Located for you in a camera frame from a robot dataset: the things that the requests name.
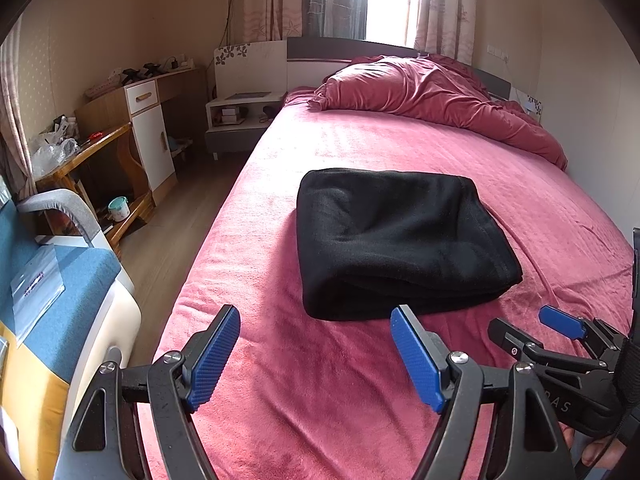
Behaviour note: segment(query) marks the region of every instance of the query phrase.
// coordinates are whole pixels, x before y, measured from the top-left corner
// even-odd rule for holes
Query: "finger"
[[[571,446],[574,444],[574,428],[564,428],[562,430],[562,436],[564,436],[564,441],[566,442],[566,446],[571,449]]]
[[[606,446],[606,440],[601,439],[589,444],[582,452],[582,463],[584,465],[591,465],[596,457],[600,454],[602,449]],[[613,469],[620,457],[626,451],[626,447],[618,439],[614,440],[604,456],[598,461],[596,467],[603,469]]]

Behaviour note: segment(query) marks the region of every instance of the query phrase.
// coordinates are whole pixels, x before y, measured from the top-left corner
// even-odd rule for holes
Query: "white bucket with teal lid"
[[[127,205],[127,198],[124,196],[119,196],[111,200],[108,209],[114,222],[122,222],[129,216],[129,206]]]

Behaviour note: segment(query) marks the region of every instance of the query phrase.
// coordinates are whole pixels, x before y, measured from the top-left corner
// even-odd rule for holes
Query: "wall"
[[[225,27],[228,0],[33,0],[22,17],[20,108],[28,137],[114,68],[174,54],[206,66]],[[236,0],[233,15],[241,16]],[[232,41],[238,27],[232,24]]]
[[[508,66],[488,44],[509,54]],[[540,0],[478,0],[473,66],[536,96],[541,46]]]
[[[631,240],[640,226],[640,65],[598,0],[541,0],[538,97],[568,173]]]

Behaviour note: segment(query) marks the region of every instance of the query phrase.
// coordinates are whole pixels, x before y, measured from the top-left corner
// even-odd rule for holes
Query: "folded black blanket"
[[[504,233],[471,179],[333,168],[300,182],[302,298],[318,319],[466,308],[521,282]]]

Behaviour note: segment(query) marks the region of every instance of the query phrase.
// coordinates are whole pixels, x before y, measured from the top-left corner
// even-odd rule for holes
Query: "silver bolt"
[[[101,374],[110,374],[116,369],[116,363],[113,361],[107,361],[100,365],[100,373]]]
[[[463,365],[464,363],[469,361],[469,356],[464,352],[451,352],[451,354],[449,354],[449,357],[451,357],[451,360],[457,365]]]
[[[516,363],[516,371],[519,374],[530,374],[533,370],[533,365],[531,363],[523,363],[522,361]]]
[[[162,361],[167,364],[175,363],[180,360],[182,355],[177,350],[171,350],[162,356]]]

